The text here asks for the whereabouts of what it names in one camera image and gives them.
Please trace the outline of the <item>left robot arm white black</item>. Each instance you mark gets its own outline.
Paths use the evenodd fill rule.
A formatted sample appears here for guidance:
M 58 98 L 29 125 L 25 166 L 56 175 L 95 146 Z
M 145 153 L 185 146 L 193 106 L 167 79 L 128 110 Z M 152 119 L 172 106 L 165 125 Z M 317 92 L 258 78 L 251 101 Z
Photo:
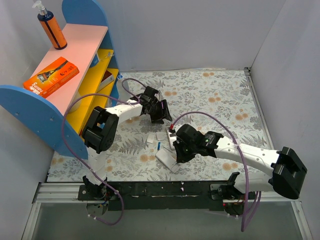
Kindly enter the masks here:
M 102 200 L 107 196 L 107 187 L 101 182 L 107 180 L 103 171 L 105 164 L 98 154 L 112 146 L 119 124 L 141 115 L 149 115 L 153 124 L 172 120 L 167 100 L 161 97 L 159 90 L 150 86 L 119 105 L 105 108 L 96 106 L 92 110 L 81 134 L 88 150 L 89 166 L 89 173 L 82 177 L 83 191 L 89 198 Z

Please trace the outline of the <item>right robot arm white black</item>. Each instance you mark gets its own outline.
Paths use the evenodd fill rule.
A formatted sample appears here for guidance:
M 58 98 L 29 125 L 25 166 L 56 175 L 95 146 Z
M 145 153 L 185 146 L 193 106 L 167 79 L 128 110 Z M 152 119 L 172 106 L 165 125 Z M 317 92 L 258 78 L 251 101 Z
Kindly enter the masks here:
M 168 128 L 173 141 L 176 161 L 187 163 L 197 154 L 217 159 L 226 159 L 250 166 L 258 171 L 240 178 L 238 174 L 229 178 L 227 195 L 237 199 L 246 192 L 274 191 L 287 199 L 296 200 L 308 172 L 297 153 L 289 147 L 282 150 L 263 149 L 247 144 L 235 144 L 221 133 L 208 131 L 202 134 L 189 124 L 178 129 Z

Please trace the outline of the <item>white slim remote control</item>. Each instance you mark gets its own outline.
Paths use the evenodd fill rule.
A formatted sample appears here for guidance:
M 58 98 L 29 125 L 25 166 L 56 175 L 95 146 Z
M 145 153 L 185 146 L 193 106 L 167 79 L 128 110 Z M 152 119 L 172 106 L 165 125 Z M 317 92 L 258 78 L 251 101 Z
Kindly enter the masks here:
M 174 147 L 174 142 L 177 140 L 177 136 L 174 140 L 168 140 L 169 142 L 169 147 L 171 150 L 175 150 L 175 147 Z

